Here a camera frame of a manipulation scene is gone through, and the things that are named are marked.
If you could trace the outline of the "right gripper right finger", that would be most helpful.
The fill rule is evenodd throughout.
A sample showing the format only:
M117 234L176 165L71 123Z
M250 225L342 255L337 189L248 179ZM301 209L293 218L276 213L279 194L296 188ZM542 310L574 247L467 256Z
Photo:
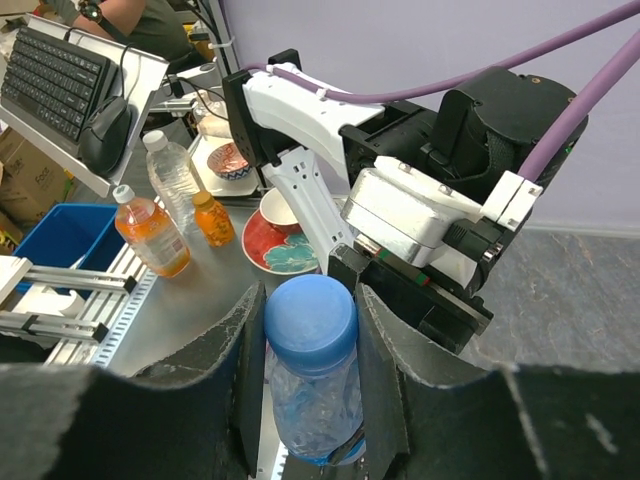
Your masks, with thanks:
M475 367L356 289L373 479L635 479L639 375Z

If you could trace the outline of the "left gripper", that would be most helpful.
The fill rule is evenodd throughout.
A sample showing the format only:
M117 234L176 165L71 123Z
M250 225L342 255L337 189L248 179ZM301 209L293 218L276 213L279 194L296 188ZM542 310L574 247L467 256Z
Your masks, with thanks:
M328 257L328 275L348 290L369 286L405 323L454 354L481 335L494 313L433 269L413 267L385 249L337 245Z

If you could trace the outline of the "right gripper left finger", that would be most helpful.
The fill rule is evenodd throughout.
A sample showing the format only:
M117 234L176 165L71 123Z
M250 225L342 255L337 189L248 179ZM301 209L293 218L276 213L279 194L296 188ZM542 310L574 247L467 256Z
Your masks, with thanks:
M265 304L264 285L252 285L209 330L132 378L89 365L3 365L2 477L254 477Z

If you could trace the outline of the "blue tinted plastic bottle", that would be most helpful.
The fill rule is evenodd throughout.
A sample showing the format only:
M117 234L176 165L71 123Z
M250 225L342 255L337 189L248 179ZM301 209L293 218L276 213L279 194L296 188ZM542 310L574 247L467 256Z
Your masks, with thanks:
M345 466L366 451L356 355L325 376L290 372L273 352L266 378L281 442L294 457L316 466Z

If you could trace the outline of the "blue bottle cap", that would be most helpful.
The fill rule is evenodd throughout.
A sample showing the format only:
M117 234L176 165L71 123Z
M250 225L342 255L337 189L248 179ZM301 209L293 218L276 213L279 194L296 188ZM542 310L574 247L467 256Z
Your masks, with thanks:
M264 330L271 349L291 373L325 377L355 357L355 302L338 280L301 275L273 291L265 307Z

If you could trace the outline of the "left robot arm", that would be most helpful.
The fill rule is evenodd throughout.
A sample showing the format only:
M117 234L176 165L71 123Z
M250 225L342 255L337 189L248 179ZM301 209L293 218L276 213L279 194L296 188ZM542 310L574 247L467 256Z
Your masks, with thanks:
M233 140L283 195L324 274L363 283L452 353L492 320L480 290L582 136L575 95L494 66L437 110L367 100L306 76L289 49L222 82ZM527 158L557 133L538 167Z

